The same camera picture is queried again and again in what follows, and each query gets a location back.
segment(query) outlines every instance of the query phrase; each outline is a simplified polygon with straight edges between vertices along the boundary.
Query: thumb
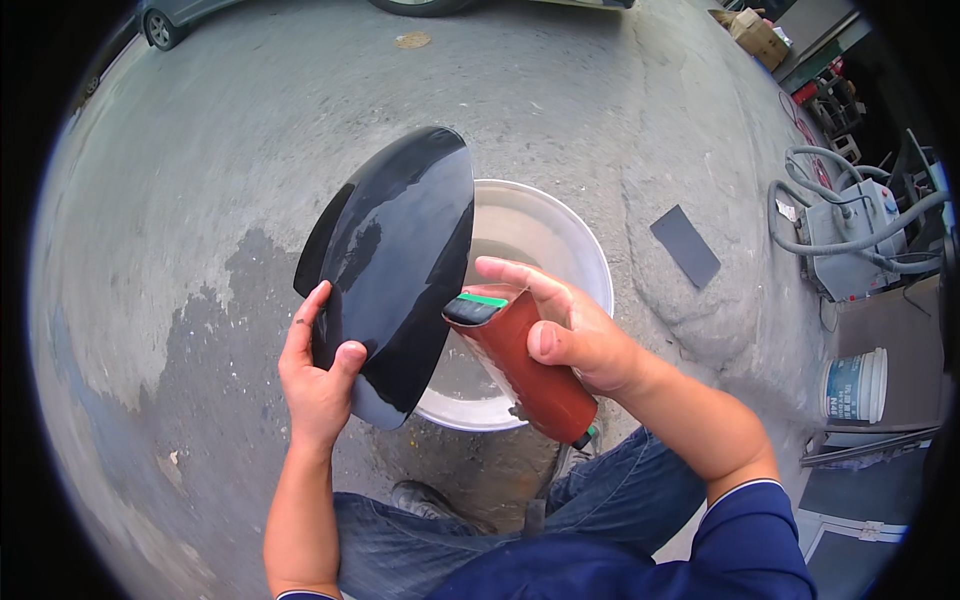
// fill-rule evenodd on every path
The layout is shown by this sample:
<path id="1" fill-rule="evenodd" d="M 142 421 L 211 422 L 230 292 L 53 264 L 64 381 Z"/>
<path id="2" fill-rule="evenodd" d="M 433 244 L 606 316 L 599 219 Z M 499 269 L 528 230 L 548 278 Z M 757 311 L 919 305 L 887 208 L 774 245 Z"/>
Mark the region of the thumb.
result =
<path id="1" fill-rule="evenodd" d="M 590 332 L 570 331 L 552 321 L 539 321 L 527 335 L 527 351 L 544 365 L 568 365 L 590 371 L 598 353 Z"/>
<path id="2" fill-rule="evenodd" d="M 327 373 L 330 378 L 330 384 L 334 391 L 340 394 L 347 394 L 353 380 L 360 372 L 364 362 L 367 360 L 367 349 L 359 342 L 343 342 L 337 348 L 337 354 L 333 359 L 333 365 Z"/>

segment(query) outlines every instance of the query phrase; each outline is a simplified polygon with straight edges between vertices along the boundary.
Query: shoe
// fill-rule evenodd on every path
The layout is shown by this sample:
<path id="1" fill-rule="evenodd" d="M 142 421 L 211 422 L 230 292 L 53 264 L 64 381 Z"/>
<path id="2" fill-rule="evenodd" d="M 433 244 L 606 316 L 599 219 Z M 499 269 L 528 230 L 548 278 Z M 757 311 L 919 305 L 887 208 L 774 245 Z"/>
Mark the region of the shoe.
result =
<path id="1" fill-rule="evenodd" d="M 540 493 L 537 494 L 537 497 L 546 497 L 546 493 L 550 491 L 553 484 L 566 477 L 567 474 L 570 473 L 570 470 L 577 465 L 581 465 L 586 461 L 591 461 L 600 456 L 603 425 L 600 424 L 599 420 L 595 420 L 590 428 L 593 429 L 593 436 L 583 449 L 578 450 L 570 444 L 560 444 L 560 451 L 557 453 L 557 465 L 553 468 L 553 476 L 550 477 L 550 481 L 543 486 Z"/>
<path id="2" fill-rule="evenodd" d="M 455 518 L 465 521 L 485 536 L 497 533 L 492 524 L 461 515 L 443 494 L 419 481 L 401 481 L 396 484 L 390 493 L 390 503 L 401 511 L 423 518 Z"/>

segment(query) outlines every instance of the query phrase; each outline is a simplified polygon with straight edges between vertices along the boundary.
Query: car wheel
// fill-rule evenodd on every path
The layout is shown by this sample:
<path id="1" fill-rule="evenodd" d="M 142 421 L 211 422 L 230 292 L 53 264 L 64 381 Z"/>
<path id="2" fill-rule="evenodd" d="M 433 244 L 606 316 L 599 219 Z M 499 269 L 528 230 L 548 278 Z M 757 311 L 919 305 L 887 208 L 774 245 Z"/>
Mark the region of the car wheel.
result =
<path id="1" fill-rule="evenodd" d="M 445 16 L 454 14 L 473 0 L 369 0 L 386 12 L 403 16 Z"/>
<path id="2" fill-rule="evenodd" d="M 186 37 L 185 27 L 174 27 L 167 15 L 160 11 L 147 12 L 147 37 L 157 50 L 166 52 L 180 43 Z"/>

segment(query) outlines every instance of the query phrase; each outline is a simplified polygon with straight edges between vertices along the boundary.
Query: sanding disc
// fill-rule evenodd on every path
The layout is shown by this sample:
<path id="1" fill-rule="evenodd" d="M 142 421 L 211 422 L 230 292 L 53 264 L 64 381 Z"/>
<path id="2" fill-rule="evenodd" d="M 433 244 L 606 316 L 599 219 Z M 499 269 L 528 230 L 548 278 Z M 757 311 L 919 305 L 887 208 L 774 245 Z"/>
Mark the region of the sanding disc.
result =
<path id="1" fill-rule="evenodd" d="M 429 42 L 430 36 L 424 32 L 410 32 L 409 34 L 397 36 L 396 39 L 394 39 L 394 46 L 397 48 L 420 48 Z"/>

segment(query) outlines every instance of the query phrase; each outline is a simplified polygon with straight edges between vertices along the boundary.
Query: denim pants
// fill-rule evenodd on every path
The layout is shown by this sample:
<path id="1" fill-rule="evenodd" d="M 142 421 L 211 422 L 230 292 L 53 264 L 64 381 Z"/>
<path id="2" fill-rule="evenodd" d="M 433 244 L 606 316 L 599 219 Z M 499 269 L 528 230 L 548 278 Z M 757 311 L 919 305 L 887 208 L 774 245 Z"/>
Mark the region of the denim pants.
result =
<path id="1" fill-rule="evenodd" d="M 587 534 L 652 555 L 706 495 L 684 460 L 640 427 L 554 483 L 543 535 Z M 333 506 L 340 589 L 357 600 L 422 598 L 460 566 L 520 539 L 520 532 L 480 535 L 460 519 L 422 518 L 356 493 L 335 493 Z"/>

